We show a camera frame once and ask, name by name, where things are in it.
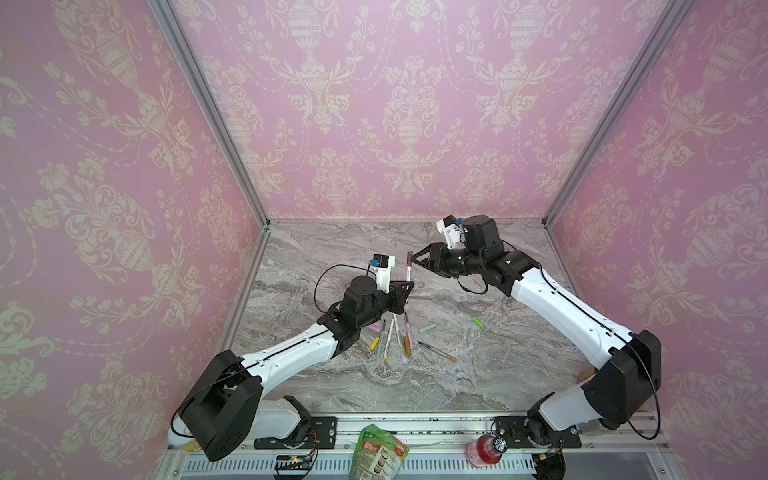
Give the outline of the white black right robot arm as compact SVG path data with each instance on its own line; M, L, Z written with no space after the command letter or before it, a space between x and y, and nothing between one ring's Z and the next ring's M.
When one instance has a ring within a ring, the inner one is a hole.
M531 308L570 340L595 373L540 399L527 412L532 443L550 446L573 426L601 421L615 429L631 421L661 387L661 342L608 319L561 287L521 250L504 247L451 249L432 243L411 257L414 264L445 278L479 275L487 286Z

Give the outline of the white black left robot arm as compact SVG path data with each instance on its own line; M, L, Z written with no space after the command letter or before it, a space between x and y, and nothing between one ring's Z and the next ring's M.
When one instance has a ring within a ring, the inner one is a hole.
M304 370L341 355L385 314L403 314L414 287L402 280L381 288L373 278L357 276L343 298L307 330L255 353L218 353L173 413L169 445L196 443L215 462L247 442L306 443L312 425L307 409L291 396L270 400L268 394Z

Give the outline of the orange pen cap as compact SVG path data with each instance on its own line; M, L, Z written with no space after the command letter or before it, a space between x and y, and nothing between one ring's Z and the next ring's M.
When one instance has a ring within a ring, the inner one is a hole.
M405 336L403 338L403 348L404 348L405 355L407 357L411 357L412 356L412 347L411 347L410 339L407 336Z

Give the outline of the white pen yellow tip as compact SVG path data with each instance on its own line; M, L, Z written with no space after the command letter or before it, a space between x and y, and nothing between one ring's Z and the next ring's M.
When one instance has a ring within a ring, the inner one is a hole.
M388 322L388 330L387 330L386 341L385 341L385 346L384 346L384 350L383 350L383 358L384 358L384 360L388 360L388 358L389 358L390 345L392 343L392 338L393 338L393 335L395 333L395 331L394 331L394 324L395 324L395 319L394 318L391 319Z

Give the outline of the green snack bag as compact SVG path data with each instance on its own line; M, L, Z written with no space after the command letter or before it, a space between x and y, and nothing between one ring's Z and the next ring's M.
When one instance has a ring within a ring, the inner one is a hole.
M350 480L392 480L399 473L409 448L390 431L376 425L363 428L355 446Z

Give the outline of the red emergency stop button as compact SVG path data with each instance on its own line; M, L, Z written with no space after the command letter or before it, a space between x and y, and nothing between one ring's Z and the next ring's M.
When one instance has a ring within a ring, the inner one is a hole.
M465 449L466 460L473 468L497 465L508 449L502 436L485 434L472 441Z

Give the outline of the amber jar black lid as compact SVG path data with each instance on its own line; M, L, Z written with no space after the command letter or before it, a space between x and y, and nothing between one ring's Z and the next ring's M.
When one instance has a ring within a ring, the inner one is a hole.
M590 378L592 378L597 373L597 370L594 367L587 368L583 370L577 377L577 382L582 383Z

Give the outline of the aluminium front rail frame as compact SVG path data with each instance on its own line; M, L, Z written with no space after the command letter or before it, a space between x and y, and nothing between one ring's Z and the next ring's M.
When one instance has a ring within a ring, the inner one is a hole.
M503 412L328 413L338 418L331 450L256 450L241 444L222 460L211 462L200 451L171 449L163 458L159 479L346 479L361 430L376 425L409 448L399 479L682 479L684 473L662 436L649 439L656 426L652 414L641 413L630 426L606 430L597 422L575 426L579 449L507 449L501 461L473 468L466 460L468 444L493 434Z

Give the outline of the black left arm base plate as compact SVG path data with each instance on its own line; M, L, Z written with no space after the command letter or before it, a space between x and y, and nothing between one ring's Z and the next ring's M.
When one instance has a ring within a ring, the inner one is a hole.
M337 426L338 418L335 416L312 417L301 420L287 438L257 439L253 447L256 450L331 450L336 444Z

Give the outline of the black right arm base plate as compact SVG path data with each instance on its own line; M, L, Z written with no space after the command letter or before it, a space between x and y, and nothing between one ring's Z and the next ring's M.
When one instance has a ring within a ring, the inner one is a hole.
M548 425L526 415L497 416L491 432L501 437L509 449L579 449L582 442L578 431L571 427L554 431Z

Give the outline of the aluminium right corner post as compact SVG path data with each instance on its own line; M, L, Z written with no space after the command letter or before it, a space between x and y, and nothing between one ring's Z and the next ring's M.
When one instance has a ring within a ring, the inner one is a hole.
M551 233L564 213L573 195L588 173L593 161L622 116L630 106L634 96L642 87L654 64L660 58L685 15L694 4L693 0L667 1L649 36L644 41L638 54L629 65L625 78L608 103L607 108L597 122L581 154L575 161L558 194L555 196L546 215L542 218L543 228Z

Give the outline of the aluminium corner post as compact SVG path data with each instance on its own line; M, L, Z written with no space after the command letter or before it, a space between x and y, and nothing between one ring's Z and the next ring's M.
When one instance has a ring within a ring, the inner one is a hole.
M264 231L268 230L270 221L266 215L265 208L251 181L234 138L227 128L224 116L216 103L212 89L208 85L201 63L195 56L192 45L177 18L172 2L167 0L149 0L148 4L170 44L177 63L189 84L193 97L198 102L205 116L213 137L221 148L224 158L243 192L247 205L261 229Z
M607 108L597 122L581 154L575 161L558 194L555 196L546 215L542 218L543 228L551 233L564 213L573 195L588 173L593 161L622 116L630 106L634 96L642 87L654 64L660 58L685 15L694 4L693 0L667 1L649 36L644 41L638 54L629 65L625 78L608 103Z

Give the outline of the aluminium left corner post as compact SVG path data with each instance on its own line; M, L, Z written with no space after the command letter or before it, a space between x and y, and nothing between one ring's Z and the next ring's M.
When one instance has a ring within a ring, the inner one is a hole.
M227 128L224 116L216 103L212 89L208 85L201 63L195 56L192 45L177 18L172 2L167 0L149 0L148 4L170 44L177 63L189 84L193 97L198 102L205 116L213 137L221 148L224 158L243 192L247 205L261 229L264 231L268 230L270 221L266 215L265 208L251 181L234 138Z

